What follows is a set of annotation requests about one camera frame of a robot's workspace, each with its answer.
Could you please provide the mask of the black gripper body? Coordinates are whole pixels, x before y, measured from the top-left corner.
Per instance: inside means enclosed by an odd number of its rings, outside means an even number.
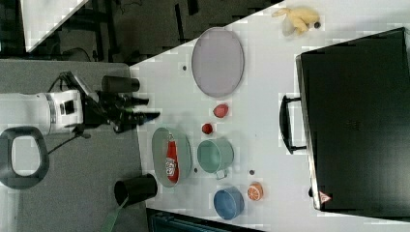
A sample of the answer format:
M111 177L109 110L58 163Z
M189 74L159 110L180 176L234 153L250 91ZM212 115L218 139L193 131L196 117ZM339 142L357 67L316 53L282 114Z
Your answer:
M128 122L127 108L131 104L131 97L114 93L97 92L99 101L83 94L81 104L83 111L82 131L96 129L101 125L111 125L116 133L131 131L133 125Z

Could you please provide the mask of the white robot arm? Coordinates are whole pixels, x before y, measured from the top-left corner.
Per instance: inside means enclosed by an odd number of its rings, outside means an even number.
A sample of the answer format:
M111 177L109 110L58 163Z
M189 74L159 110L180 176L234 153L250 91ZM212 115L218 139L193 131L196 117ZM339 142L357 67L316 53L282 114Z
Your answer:
M1 95L1 131L37 128L41 134L80 133L100 125L111 125L120 133L158 118L159 112L134 112L148 99L99 92L97 97L77 90L59 93Z

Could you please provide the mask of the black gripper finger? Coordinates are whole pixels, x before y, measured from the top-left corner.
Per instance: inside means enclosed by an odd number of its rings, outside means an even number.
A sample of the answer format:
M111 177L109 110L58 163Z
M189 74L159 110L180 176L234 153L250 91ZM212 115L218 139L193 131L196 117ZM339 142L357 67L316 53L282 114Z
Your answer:
M130 105L148 105L149 99L131 98Z
M159 112L133 112L129 116L129 121L135 125L143 125L147 122L155 120L161 114Z

